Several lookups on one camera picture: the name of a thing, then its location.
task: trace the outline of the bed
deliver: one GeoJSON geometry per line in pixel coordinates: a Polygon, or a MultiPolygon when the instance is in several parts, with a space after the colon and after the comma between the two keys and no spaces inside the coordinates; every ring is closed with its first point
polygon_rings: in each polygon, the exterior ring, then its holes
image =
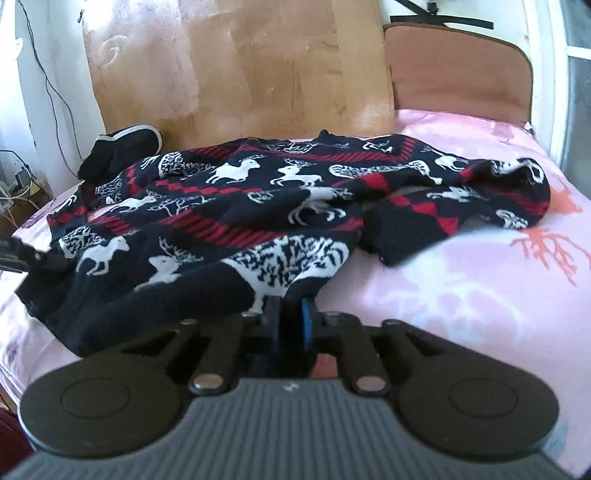
{"type": "MultiPolygon", "coordinates": [[[[535,159],[552,188],[550,210],[526,231],[466,228],[396,268],[356,250],[321,290],[319,309],[353,313],[367,325],[398,318],[538,375],[561,408],[547,452],[581,475],[591,463],[591,203],[521,128],[412,110],[399,111],[397,122],[400,133],[451,154],[535,159]]],[[[71,193],[37,212],[16,235],[47,248],[46,215],[71,193]]],[[[28,315],[14,294],[22,278],[0,273],[0,384],[16,403],[35,379],[77,360],[28,315]]]]}

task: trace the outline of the bed sheet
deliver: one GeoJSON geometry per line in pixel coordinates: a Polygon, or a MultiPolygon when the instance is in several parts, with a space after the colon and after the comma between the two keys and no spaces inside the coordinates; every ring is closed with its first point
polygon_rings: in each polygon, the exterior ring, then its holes
{"type": "MultiPolygon", "coordinates": [[[[538,375],[557,393],[561,407],[548,454],[580,475],[591,463],[591,408],[585,402],[591,394],[591,353],[585,345],[591,339],[591,322],[585,321],[591,296],[583,293],[591,287],[591,263],[584,263],[591,257],[582,258],[587,250],[581,246],[582,238],[591,239],[591,207],[580,206],[589,201],[520,128],[446,113],[399,111],[398,131],[467,158],[536,159],[553,187],[551,213],[529,234],[465,232],[397,268],[385,268],[357,250],[321,290],[318,306],[356,314],[369,325],[399,318],[538,375]],[[557,225],[564,229],[565,219],[572,231],[561,235],[570,249],[540,256],[540,248],[564,243],[551,235],[557,225]]],[[[44,216],[71,193],[35,214],[17,235],[47,248],[44,216]]],[[[0,273],[0,383],[17,403],[36,378],[77,359],[28,315],[14,294],[23,277],[0,273]]]]}

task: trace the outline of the white wall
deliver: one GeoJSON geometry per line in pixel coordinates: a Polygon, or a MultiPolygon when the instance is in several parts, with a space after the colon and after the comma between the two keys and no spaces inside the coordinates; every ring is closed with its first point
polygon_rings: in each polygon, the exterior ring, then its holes
{"type": "MultiPolygon", "coordinates": [[[[104,133],[104,126],[92,91],[82,24],[77,23],[82,0],[23,0],[23,3],[41,64],[72,109],[80,153],[85,158],[96,136],[104,133]]],[[[17,61],[12,64],[7,59],[2,61],[12,70],[6,80],[10,92],[0,94],[0,98],[4,98],[0,111],[7,116],[4,121],[0,117],[0,148],[17,151],[31,164],[35,174],[47,178],[53,194],[57,195],[77,183],[77,179],[68,171],[59,152],[45,77],[35,62],[22,8],[15,0],[5,0],[1,24],[7,40],[11,38],[11,15],[12,41],[15,36],[22,37],[23,48],[18,58],[18,72],[14,71],[17,61]]],[[[81,159],[74,143],[72,120],[61,100],[53,92],[52,95],[61,147],[68,165],[76,172],[81,159]]],[[[0,154],[0,160],[11,181],[14,171],[20,167],[15,166],[10,154],[0,154]]]]}

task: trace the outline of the screw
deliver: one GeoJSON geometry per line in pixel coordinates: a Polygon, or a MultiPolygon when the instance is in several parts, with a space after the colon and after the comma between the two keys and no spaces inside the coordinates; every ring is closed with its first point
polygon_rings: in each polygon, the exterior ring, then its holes
{"type": "Polygon", "coordinates": [[[381,377],[360,377],[355,385],[362,392],[380,392],[386,388],[386,381],[381,377]]]}
{"type": "Polygon", "coordinates": [[[218,374],[201,374],[193,378],[193,386],[199,390],[214,390],[223,385],[223,378],[218,374]]]}

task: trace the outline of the wooden panel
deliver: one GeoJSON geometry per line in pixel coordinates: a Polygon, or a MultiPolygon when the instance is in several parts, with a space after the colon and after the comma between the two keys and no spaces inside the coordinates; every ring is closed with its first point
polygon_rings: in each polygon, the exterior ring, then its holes
{"type": "Polygon", "coordinates": [[[376,0],[87,0],[84,23],[106,129],[165,151],[392,131],[376,0]]]}

